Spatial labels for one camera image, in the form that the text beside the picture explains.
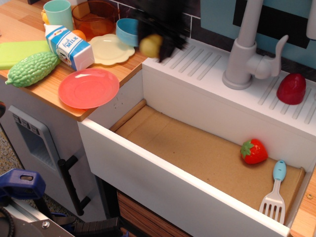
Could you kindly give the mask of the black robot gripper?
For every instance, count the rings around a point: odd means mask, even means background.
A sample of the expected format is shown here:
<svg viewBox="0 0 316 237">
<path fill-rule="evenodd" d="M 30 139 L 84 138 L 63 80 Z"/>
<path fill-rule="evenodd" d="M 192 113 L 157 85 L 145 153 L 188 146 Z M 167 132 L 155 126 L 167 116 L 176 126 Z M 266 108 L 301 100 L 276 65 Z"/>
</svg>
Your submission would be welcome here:
<svg viewBox="0 0 316 237">
<path fill-rule="evenodd" d="M 189 33 L 184 19 L 187 0 L 137 0 L 134 13 L 138 19 L 138 46 L 151 34 L 163 37 L 159 49 L 159 62 L 172 56 L 173 51 L 183 49 Z"/>
</svg>

